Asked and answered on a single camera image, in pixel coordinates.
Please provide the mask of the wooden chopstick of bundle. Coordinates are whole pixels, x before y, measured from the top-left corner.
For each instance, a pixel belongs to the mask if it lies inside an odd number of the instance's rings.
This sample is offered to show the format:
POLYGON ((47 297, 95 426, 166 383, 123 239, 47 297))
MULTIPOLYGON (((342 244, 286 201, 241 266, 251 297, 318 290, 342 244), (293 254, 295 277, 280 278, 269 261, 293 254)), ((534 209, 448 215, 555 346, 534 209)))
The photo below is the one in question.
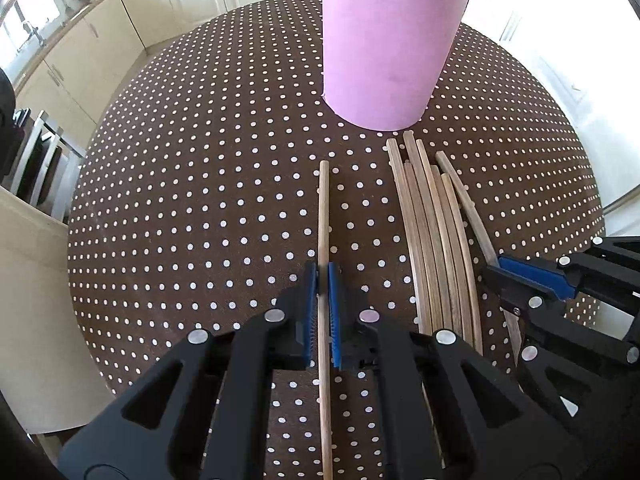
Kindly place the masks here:
POLYGON ((408 187, 408 180, 405 174, 404 164, 400 156, 397 141, 395 139, 386 140, 388 159, 390 168, 394 176, 402 222, 404 222, 408 253, 411 264, 411 272, 416 295, 416 316, 421 334, 431 335, 433 325, 430 315, 430 304, 428 303, 428 290, 426 284, 426 271, 420 243, 420 232, 416 223, 416 212, 413 208, 411 195, 408 187))
MULTIPOLYGON (((426 182, 426 177, 422 167, 422 162, 420 159, 418 148, 416 147, 416 141, 420 139, 416 139, 412 130, 405 131, 402 134, 402 137, 404 138, 405 148, 409 156, 409 162, 411 162, 411 165, 413 166, 413 169, 416 172, 416 180, 418 180, 418 185, 420 188, 423 205, 426 212, 428 229, 430 230, 430 233, 431 233, 431 242, 432 242, 432 247, 434 252, 435 249, 439 248, 439 244, 437 240, 435 215, 432 209, 430 196, 428 195, 428 186, 426 182)), ((439 292, 440 292, 440 300, 444 300, 446 298, 446 290, 445 290, 445 273, 444 273, 444 269, 440 266, 440 264, 442 263, 442 260, 440 260, 439 258, 436 258, 435 256, 434 256, 434 259, 436 264, 436 273, 437 273, 438 286, 439 286, 439 292)))
POLYGON ((451 315, 454 329, 479 354, 483 354, 483 331, 480 324, 480 306, 478 305, 473 263, 466 244, 466 233, 462 221, 460 205, 448 174, 442 174, 436 165, 432 166, 444 226, 446 226, 448 244, 451 252, 445 261, 454 271, 454 290, 451 299, 451 315))
POLYGON ((426 212, 418 180, 416 180, 416 172, 414 171, 411 162, 406 160, 404 162, 404 169, 408 181, 411 203, 414 213, 416 214, 416 227, 418 228, 424 266, 423 274, 427 291, 426 310, 428 313, 427 333, 432 334, 436 332, 436 330, 440 330, 444 327, 444 319, 442 318, 442 300, 440 300, 431 233, 428 229, 426 212))
POLYGON ((451 252, 448 244, 446 226, 444 226, 444 217, 442 216, 442 210, 440 209, 440 200, 439 200, 434 176, 432 175, 432 166, 435 164, 432 164, 431 161, 428 159, 426 148, 422 140, 416 141, 416 147, 418 148, 418 152, 422 162, 422 167, 424 170, 424 174, 425 174, 426 182, 428 186, 428 195, 430 196, 432 209, 435 215, 436 232, 437 232, 437 240, 438 240, 439 248, 434 250, 434 256, 442 260, 442 263, 440 264, 440 266, 444 269, 444 273, 445 273, 446 298, 442 300, 442 314, 444 315, 444 318, 445 318, 444 325, 450 330, 454 330, 455 332, 457 332, 454 329, 454 322, 452 322, 452 315, 451 315, 451 299, 452 299, 451 293, 454 290, 454 271, 450 269, 450 267, 445 261, 446 257, 451 256, 451 252))
MULTIPOLYGON (((438 166, 445 171, 445 174, 448 177, 450 177, 466 218, 469 220, 474 236, 478 241, 478 244, 480 244, 480 250, 483 253, 486 263, 488 266, 498 268, 500 266, 498 255, 494 246, 492 246, 491 239, 484 226, 482 218, 480 218, 480 214, 476 209, 475 203, 472 201, 468 190, 462 183, 457 170, 454 169, 454 166, 452 166, 449 157, 444 151, 438 151, 435 157, 438 162, 438 166)), ((520 326, 518 325, 518 317, 508 310, 503 311, 503 317, 504 322, 506 322, 506 329, 508 330, 509 339, 511 341, 513 357, 514 360, 517 360, 522 346, 522 335, 520 326)))

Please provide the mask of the lone wooden chopstick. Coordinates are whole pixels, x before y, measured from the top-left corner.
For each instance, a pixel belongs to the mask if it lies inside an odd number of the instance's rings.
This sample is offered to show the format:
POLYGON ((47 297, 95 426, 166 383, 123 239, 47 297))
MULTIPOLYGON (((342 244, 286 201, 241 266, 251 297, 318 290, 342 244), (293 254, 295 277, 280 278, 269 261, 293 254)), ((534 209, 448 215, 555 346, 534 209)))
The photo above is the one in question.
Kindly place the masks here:
POLYGON ((328 298, 329 265, 329 192, 330 164, 322 160, 319 166, 318 186, 318 312, 317 356, 319 378, 320 440, 323 479, 333 478, 332 428, 331 428, 331 343, 330 308, 328 298))

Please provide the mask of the cream kitchen cabinets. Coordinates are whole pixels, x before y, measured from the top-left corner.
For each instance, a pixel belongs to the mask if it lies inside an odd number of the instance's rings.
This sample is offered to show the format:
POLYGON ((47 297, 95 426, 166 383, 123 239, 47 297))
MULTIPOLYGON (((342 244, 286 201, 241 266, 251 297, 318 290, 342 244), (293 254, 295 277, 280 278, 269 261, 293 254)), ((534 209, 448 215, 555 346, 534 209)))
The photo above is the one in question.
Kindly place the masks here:
POLYGON ((262 0, 92 0, 18 77, 16 105, 42 110, 86 142, 143 55, 228 11, 262 0))

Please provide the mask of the beige chair back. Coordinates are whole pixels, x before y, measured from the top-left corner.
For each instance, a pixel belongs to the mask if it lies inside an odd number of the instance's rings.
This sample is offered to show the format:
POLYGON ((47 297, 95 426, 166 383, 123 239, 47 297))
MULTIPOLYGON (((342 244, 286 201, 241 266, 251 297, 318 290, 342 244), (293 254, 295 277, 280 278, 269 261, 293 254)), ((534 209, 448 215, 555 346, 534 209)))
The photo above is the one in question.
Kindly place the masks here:
POLYGON ((29 434, 84 426, 113 400, 77 324, 67 226, 1 191, 1 393, 29 434))

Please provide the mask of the brown polka dot tablecloth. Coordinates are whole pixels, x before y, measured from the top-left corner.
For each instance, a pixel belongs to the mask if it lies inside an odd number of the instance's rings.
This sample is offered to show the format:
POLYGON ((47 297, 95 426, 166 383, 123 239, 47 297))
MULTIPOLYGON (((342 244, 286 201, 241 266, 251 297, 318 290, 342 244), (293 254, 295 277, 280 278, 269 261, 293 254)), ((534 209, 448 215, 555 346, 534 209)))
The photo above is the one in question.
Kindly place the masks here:
MULTIPOLYGON (((556 261, 604 231, 597 182, 570 122, 517 60, 479 32, 458 29, 425 112, 397 131, 338 117, 322 96, 322 58, 322 0, 266 0, 181 36, 106 113, 68 222, 74 310, 119 398, 192 330, 239 330, 273 308, 307 262, 316 264, 311 360, 306 370, 272 376, 259 479, 323 479, 322 160, 330 164, 329 265, 373 309, 419 334, 387 139, 397 141, 404 163, 402 134, 412 130, 442 174, 435 155, 445 152, 498 259, 556 261)), ((480 356, 524 392, 499 294, 555 294, 487 285, 488 264, 458 203, 480 306, 480 356)), ((330 343, 333 479, 387 479, 374 375, 334 366, 331 315, 330 343)))

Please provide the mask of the grey metal rack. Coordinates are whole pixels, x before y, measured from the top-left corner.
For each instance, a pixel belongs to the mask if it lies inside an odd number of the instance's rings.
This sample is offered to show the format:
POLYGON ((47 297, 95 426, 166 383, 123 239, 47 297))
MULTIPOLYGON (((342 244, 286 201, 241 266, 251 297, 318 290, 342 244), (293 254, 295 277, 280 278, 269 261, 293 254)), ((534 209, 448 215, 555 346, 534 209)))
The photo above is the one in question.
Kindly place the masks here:
POLYGON ((68 222, 87 151, 45 111, 14 113, 11 146, 1 157, 1 185, 51 218, 68 222))

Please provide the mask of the pink paper cup holder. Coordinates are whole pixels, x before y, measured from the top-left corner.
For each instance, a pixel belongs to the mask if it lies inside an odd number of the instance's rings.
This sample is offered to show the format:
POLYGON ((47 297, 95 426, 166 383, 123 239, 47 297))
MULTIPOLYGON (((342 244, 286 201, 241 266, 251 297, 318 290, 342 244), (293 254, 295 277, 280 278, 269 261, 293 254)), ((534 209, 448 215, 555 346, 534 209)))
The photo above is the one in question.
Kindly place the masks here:
POLYGON ((322 0, 322 96, 374 131, 420 120, 470 0, 322 0))

